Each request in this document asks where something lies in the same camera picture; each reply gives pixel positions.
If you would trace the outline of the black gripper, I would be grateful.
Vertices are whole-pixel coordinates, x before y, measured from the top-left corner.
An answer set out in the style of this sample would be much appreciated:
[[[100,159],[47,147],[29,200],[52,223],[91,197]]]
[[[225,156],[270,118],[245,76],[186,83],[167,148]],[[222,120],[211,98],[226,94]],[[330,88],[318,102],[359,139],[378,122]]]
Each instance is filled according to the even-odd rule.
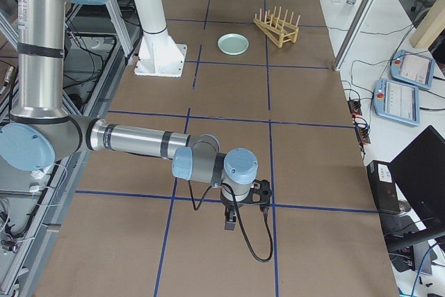
[[[220,199],[225,206],[225,230],[234,231],[236,227],[236,218],[238,217],[237,206],[223,194],[220,195]]]

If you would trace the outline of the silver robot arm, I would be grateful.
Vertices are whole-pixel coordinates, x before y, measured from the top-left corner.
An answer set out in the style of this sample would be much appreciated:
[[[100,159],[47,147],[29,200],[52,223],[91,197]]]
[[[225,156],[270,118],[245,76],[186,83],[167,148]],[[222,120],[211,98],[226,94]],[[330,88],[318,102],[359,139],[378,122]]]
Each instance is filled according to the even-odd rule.
[[[62,104],[65,9],[69,2],[106,0],[18,0],[19,98],[1,129],[1,156],[25,171],[46,168],[80,151],[113,150],[169,159],[175,177],[220,188],[225,227],[242,223],[258,162],[249,150],[220,151],[214,136],[111,124],[71,115]]]

